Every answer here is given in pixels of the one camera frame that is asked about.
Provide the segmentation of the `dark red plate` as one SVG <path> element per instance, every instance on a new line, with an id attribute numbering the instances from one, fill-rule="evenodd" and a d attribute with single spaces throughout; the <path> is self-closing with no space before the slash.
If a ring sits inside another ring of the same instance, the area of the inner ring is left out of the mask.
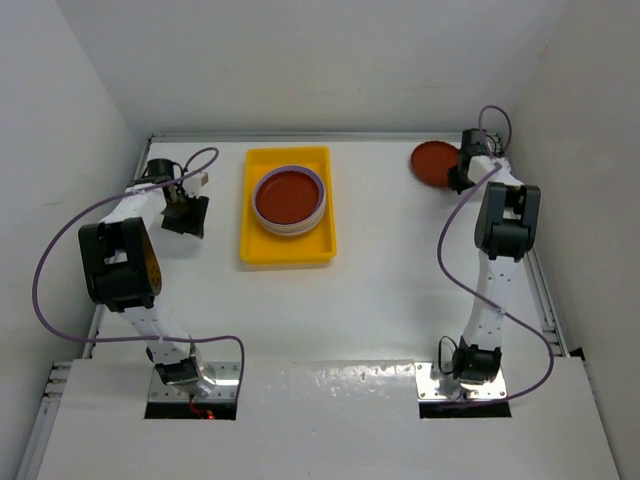
<path id="1" fill-rule="evenodd" d="M 457 163 L 458 149 L 442 141 L 424 142 L 410 156 L 410 166 L 415 177 L 436 188 L 448 187 L 448 172 Z"/>
<path id="2" fill-rule="evenodd" d="M 282 171 L 270 176 L 259 187 L 256 207 L 269 222 L 289 225 L 310 217 L 320 200 L 320 188 L 310 175 Z"/>

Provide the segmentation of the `beige plate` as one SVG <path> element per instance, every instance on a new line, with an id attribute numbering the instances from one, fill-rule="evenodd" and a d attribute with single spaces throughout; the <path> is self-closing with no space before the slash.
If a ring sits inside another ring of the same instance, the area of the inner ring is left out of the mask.
<path id="1" fill-rule="evenodd" d="M 312 231 L 318 221 L 298 222 L 292 224 L 278 224 L 268 221 L 259 221 L 258 224 L 267 232 L 280 237 L 297 237 Z"/>

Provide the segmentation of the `purple plate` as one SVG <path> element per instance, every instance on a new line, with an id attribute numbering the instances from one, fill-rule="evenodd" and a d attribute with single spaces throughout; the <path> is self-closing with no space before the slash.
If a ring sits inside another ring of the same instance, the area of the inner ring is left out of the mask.
<path id="1" fill-rule="evenodd" d="M 267 174 L 265 174 L 257 183 L 256 187 L 254 188 L 253 191 L 253 196 L 252 196 L 252 207 L 253 207 L 253 211 L 256 215 L 256 218 L 259 221 L 268 221 L 266 219 L 264 219 L 258 212 L 257 207 L 256 207 L 256 194 L 257 191 L 259 189 L 259 187 L 265 182 L 266 179 L 268 179 L 270 176 L 274 175 L 275 173 L 278 172 L 282 172 L 282 171 L 299 171 L 299 172 L 303 172 L 306 173 L 308 175 L 310 175 L 317 183 L 317 185 L 320 188 L 320 193 L 321 193 L 321 200 L 318 202 L 318 205 L 316 207 L 316 210 L 311 214 L 310 217 L 308 217 L 307 219 L 301 221 L 301 222 L 309 222 L 309 221 L 318 221 L 320 222 L 320 220 L 322 219 L 322 217 L 324 216 L 324 212 L 325 212 L 325 208 L 326 208 L 326 201 L 327 201 L 327 191 L 325 188 L 325 184 L 324 181 L 322 180 L 322 178 L 313 170 L 311 170 L 310 168 L 307 167 L 303 167 L 301 165 L 284 165 L 282 167 L 278 167 L 275 168 L 271 171 L 269 171 Z"/>

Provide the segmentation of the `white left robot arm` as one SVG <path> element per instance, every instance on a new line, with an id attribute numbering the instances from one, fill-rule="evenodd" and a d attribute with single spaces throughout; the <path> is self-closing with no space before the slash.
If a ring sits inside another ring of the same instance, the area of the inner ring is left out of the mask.
<path id="1" fill-rule="evenodd" d="M 201 189 L 208 175 L 176 182 L 177 166 L 169 159 L 149 161 L 146 175 L 127 186 L 108 215 L 82 226 L 78 239 L 90 298 L 133 326 L 163 384 L 202 395 L 213 383 L 195 344 L 159 302 L 162 274 L 148 233 L 160 217 L 165 230 L 204 236 L 209 198 Z"/>

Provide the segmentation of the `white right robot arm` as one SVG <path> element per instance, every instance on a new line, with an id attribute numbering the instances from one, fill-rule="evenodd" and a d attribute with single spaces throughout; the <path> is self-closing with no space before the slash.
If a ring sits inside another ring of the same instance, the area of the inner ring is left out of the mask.
<path id="1" fill-rule="evenodd" d="M 512 277 L 532 249 L 541 190 L 516 179 L 505 157 L 495 156 L 482 131 L 462 133 L 458 164 L 448 171 L 450 188 L 483 192 L 474 230 L 479 275 L 470 319 L 453 354 L 454 379 L 484 384 L 497 377 L 502 359 L 501 327 Z"/>

